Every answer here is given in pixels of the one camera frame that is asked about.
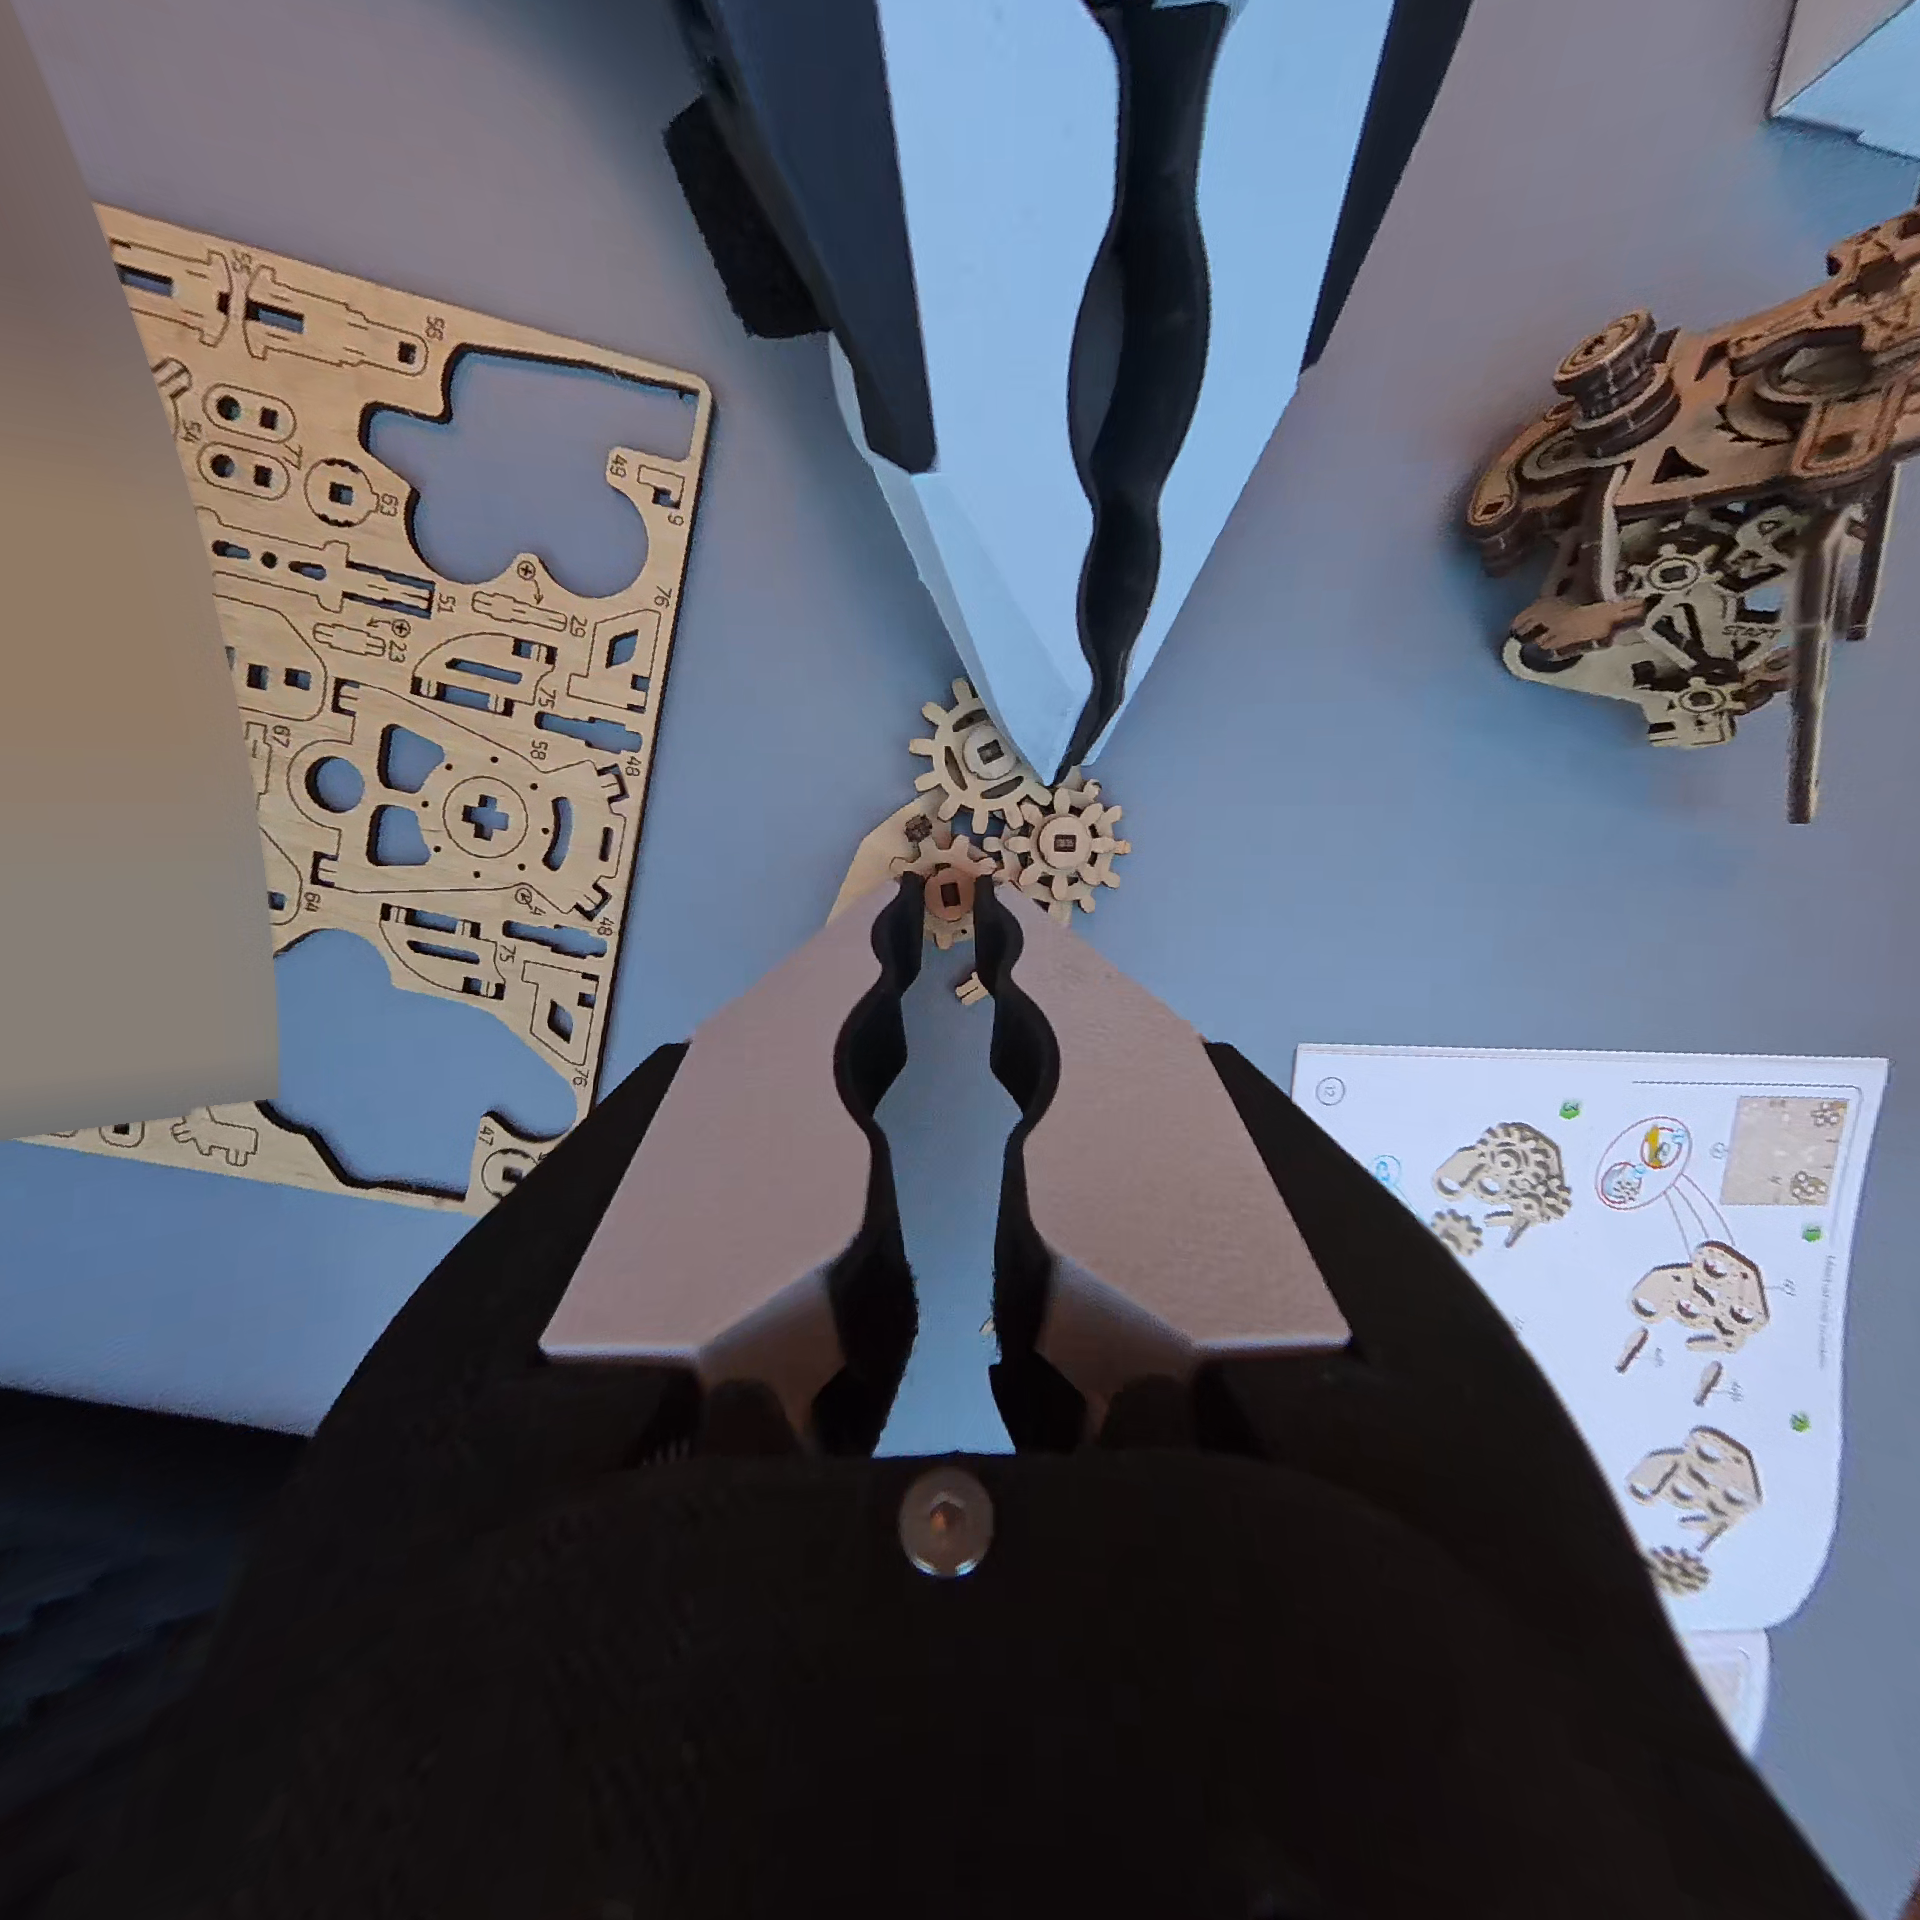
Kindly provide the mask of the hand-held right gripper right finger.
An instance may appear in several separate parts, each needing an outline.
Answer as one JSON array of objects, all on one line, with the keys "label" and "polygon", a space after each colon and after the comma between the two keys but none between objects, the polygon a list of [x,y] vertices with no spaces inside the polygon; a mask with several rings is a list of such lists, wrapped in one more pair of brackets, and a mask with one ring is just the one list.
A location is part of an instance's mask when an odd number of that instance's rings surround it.
[{"label": "hand-held right gripper right finger", "polygon": [[1076,1449],[1140,1380],[1341,1349],[1352,1326],[1206,1040],[1028,893],[974,896],[1019,1107],[994,1222],[994,1406]]}]

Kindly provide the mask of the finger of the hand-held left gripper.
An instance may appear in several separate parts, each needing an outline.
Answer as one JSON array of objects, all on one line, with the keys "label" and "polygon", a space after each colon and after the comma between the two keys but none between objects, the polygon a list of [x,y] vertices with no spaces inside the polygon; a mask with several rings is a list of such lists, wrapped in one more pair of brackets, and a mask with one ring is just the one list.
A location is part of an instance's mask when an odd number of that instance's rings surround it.
[{"label": "finger of the hand-held left gripper", "polygon": [[1106,4],[1122,66],[1118,364],[1082,456],[1094,758],[1304,373],[1391,4]]},{"label": "finger of the hand-held left gripper", "polygon": [[878,4],[929,453],[851,431],[999,721],[1062,774],[1158,573],[1158,4]]}]

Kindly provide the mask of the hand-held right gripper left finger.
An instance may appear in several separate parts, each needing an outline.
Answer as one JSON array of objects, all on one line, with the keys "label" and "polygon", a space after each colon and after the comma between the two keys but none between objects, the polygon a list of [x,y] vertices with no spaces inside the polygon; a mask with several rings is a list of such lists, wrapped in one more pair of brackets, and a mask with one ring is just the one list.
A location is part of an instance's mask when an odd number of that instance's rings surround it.
[{"label": "hand-held right gripper left finger", "polygon": [[928,882],[900,879],[695,1029],[543,1329],[551,1364],[759,1383],[806,1444],[878,1446],[920,1337],[878,1100],[921,946]]}]

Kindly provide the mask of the wooden gear base plate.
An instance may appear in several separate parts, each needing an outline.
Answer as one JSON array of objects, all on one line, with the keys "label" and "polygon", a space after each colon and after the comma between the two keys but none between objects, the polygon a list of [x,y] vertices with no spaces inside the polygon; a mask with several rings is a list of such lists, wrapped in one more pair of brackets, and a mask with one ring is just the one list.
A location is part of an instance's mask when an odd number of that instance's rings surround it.
[{"label": "wooden gear base plate", "polygon": [[900,814],[891,814],[873,834],[862,839],[862,846],[853,849],[853,862],[851,862],[851,872],[829,906],[829,917],[837,917],[843,909],[851,909],[858,896],[873,893],[884,882],[900,882],[893,872],[893,862],[916,862],[916,846],[933,839],[939,846],[948,846],[949,839],[959,839],[962,829],[953,829],[953,823],[939,823],[929,805],[921,800],[905,800],[900,805]]}]

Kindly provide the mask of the small wooden gear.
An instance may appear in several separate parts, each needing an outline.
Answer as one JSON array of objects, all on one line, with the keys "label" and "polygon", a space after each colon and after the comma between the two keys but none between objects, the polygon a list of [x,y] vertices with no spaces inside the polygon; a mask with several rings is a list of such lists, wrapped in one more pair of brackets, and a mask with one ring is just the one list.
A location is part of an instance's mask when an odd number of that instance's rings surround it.
[{"label": "small wooden gear", "polygon": [[974,939],[980,882],[999,879],[999,857],[980,849],[968,834],[939,846],[933,839],[916,846],[916,862],[893,862],[893,872],[928,882],[928,939],[939,949],[953,949]]}]

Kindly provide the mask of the grey desk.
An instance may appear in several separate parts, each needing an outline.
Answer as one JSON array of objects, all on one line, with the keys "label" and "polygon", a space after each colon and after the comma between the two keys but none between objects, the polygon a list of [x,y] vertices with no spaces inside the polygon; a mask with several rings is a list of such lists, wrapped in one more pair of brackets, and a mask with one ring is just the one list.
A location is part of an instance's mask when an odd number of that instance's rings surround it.
[{"label": "grey desk", "polygon": [[[755,339],[661,126],[661,4],[15,4],[89,191],[709,380],[607,1064],[797,946],[916,779],[953,650],[821,339]],[[1288,1081],[1298,1040],[1891,1056],[1862,1208],[1844,1493],[1777,1636],[1763,1770],[1857,1902],[1918,1877],[1918,472],[1838,657],[1817,825],[1785,714],[1661,755],[1518,683],[1523,582],[1455,531],[1592,323],[1745,317],[1905,212],[1914,163],[1770,118],[1794,4],[1476,4],[1427,126],[1098,760],[1133,852],[1088,933]]]}]

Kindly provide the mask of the assembly instruction booklet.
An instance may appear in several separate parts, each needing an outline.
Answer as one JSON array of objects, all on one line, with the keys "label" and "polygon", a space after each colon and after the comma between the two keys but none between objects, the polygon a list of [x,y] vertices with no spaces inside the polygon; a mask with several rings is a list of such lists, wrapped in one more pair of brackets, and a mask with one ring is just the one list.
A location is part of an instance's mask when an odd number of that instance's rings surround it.
[{"label": "assembly instruction booklet", "polygon": [[1886,1056],[1336,1045],[1291,1093],[1506,1314],[1745,1750],[1838,1535]]}]

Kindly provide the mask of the laser-cut wooden parts sheet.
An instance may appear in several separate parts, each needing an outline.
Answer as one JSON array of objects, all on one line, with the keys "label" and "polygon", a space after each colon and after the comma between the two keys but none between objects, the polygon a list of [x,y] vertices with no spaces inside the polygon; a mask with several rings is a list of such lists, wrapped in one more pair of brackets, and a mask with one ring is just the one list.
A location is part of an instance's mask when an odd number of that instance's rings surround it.
[{"label": "laser-cut wooden parts sheet", "polygon": [[[654,709],[713,395],[666,370],[206,226],[95,205],[211,565],[254,760],[273,952],[327,931],[398,990],[512,1029],[594,1107]],[[374,412],[445,420],[474,358],[610,373],[680,449],[614,445],[637,582],[580,593],[521,547],[487,582],[423,551]]]}]

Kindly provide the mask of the wooden model vehicle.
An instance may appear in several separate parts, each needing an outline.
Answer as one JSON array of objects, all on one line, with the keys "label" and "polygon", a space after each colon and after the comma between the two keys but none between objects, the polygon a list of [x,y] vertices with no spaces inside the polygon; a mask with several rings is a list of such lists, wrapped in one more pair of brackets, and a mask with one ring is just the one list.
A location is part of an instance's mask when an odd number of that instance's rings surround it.
[{"label": "wooden model vehicle", "polygon": [[1685,331],[1636,307],[1578,339],[1464,513],[1487,573],[1552,544],[1505,666],[1638,705],[1674,750],[1788,693],[1788,819],[1814,823],[1834,650],[1872,625],[1918,377],[1918,212],[1838,241],[1825,286],[1757,317]]}]

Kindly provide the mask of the white box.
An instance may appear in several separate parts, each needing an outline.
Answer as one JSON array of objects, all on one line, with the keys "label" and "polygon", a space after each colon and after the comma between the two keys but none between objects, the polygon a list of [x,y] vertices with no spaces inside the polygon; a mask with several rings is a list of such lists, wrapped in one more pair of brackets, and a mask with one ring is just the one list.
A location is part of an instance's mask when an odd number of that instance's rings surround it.
[{"label": "white box", "polygon": [[1770,115],[1920,156],[1920,4],[1794,4]]}]

